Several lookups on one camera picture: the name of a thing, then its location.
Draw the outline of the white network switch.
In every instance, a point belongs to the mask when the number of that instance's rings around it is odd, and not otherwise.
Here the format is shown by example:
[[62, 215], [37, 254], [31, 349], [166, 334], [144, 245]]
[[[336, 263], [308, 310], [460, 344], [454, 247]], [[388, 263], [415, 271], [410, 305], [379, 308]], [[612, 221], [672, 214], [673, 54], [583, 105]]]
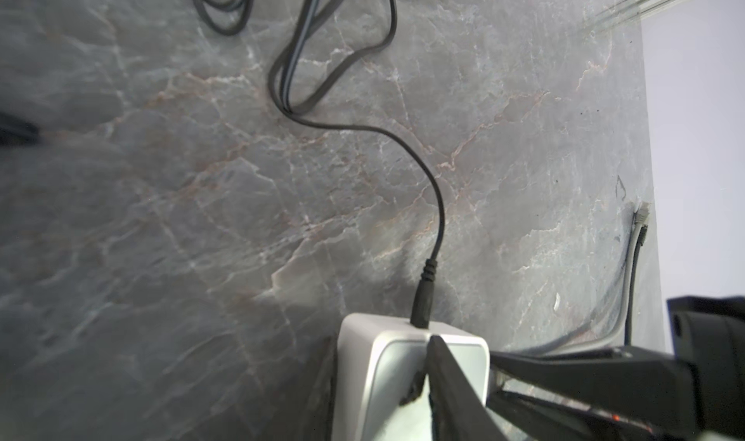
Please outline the white network switch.
[[489, 380], [486, 341], [441, 322], [415, 328], [406, 318], [354, 313], [337, 339], [333, 440], [432, 440], [429, 384], [405, 399], [424, 369], [427, 344], [444, 339], [468, 386], [485, 402]]

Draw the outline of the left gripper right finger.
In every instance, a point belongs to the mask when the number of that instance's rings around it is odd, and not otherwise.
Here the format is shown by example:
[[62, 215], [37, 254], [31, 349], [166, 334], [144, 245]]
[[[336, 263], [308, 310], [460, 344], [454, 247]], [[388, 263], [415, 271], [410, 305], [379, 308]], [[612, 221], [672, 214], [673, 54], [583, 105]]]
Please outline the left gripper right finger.
[[429, 383], [433, 440], [502, 440], [506, 436], [488, 414], [465, 373], [439, 335], [426, 346], [424, 367], [417, 371], [400, 400], [405, 407], [421, 398]]

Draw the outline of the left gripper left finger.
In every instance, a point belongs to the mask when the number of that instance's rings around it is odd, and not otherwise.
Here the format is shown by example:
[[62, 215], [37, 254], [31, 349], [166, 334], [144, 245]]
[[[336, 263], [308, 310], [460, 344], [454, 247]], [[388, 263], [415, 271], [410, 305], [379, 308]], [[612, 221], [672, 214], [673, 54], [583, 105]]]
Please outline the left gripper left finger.
[[303, 378], [304, 406], [297, 440], [331, 440], [336, 401], [337, 340], [327, 337], [316, 346]]

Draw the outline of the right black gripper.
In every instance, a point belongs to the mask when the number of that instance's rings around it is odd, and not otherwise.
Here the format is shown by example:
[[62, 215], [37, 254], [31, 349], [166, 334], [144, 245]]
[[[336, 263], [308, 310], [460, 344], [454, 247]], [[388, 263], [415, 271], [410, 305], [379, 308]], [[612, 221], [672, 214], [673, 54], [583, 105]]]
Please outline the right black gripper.
[[[670, 299], [667, 309], [679, 361], [618, 347], [543, 357], [493, 352], [490, 363], [519, 381], [669, 434], [700, 428], [742, 439], [744, 298], [689, 295]], [[486, 406], [535, 440], [652, 439], [637, 425], [519, 392], [493, 392]]]

